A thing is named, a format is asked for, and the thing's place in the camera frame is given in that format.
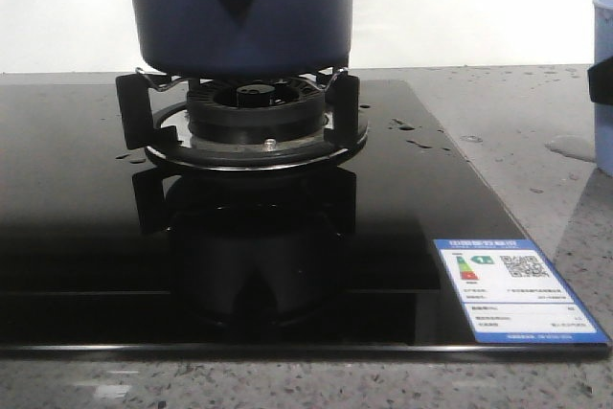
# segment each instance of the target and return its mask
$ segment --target blue pot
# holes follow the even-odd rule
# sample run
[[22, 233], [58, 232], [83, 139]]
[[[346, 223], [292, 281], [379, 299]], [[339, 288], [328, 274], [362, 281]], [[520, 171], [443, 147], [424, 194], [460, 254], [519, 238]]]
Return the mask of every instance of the blue pot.
[[152, 67], [199, 78], [281, 77], [347, 64], [352, 0], [132, 0]]

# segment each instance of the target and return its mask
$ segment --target burner ring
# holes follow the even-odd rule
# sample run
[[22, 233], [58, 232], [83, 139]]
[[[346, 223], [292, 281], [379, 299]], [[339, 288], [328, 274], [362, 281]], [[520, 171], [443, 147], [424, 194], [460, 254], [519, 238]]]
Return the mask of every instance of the burner ring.
[[[324, 118], [331, 119], [331, 112]], [[174, 126], [178, 143], [164, 143], [145, 148], [147, 157], [156, 165], [173, 170], [265, 171], [288, 170], [308, 165], [341, 163], [364, 147], [368, 122], [360, 114], [357, 143], [352, 148], [340, 148], [325, 140], [325, 127], [298, 139], [257, 145], [224, 144], [193, 135], [188, 129], [189, 114], [184, 102], [166, 107], [153, 114], [157, 128]]]
[[302, 79], [212, 80], [188, 92], [190, 132], [227, 144], [288, 141], [324, 124], [326, 98]]

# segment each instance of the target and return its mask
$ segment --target gas burner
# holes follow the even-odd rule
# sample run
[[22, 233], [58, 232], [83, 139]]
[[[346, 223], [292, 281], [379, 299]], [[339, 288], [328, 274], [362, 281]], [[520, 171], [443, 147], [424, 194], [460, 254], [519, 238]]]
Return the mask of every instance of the gas burner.
[[309, 136], [324, 126], [326, 98], [309, 80], [212, 80], [188, 93], [189, 129], [224, 144], [262, 145]]
[[187, 100], [151, 114], [149, 88], [180, 80], [138, 74], [117, 79], [128, 148], [180, 170], [282, 170], [338, 164], [366, 142], [359, 79], [332, 75], [268, 80], [190, 80]]

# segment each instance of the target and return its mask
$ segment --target white wall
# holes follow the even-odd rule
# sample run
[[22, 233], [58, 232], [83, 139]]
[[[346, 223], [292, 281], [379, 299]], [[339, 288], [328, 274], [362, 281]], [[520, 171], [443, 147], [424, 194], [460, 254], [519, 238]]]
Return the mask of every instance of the white wall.
[[[353, 67], [590, 62], [591, 0], [354, 0]], [[130, 0], [0, 0], [0, 72], [142, 64]]]

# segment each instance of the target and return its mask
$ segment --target metal bolt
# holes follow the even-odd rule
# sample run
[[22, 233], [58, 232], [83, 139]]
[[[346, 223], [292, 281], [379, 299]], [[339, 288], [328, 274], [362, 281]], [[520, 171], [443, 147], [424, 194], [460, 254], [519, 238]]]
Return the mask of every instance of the metal bolt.
[[277, 147], [277, 140], [274, 138], [268, 138], [264, 141], [264, 148], [266, 150], [274, 150]]

